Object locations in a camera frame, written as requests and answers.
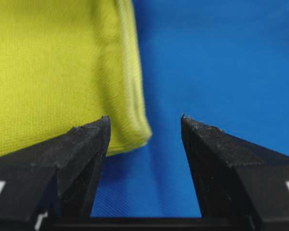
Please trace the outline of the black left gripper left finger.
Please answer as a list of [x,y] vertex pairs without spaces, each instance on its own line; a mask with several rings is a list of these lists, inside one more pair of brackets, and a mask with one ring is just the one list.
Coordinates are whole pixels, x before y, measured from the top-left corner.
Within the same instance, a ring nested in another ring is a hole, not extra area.
[[111,138],[110,118],[0,157],[0,231],[46,218],[89,218]]

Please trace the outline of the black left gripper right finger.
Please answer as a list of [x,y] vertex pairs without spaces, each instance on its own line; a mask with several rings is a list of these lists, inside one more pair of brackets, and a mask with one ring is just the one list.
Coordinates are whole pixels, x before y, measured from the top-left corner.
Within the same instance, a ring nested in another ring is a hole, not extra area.
[[203,218],[289,231],[289,156],[186,116],[181,136]]

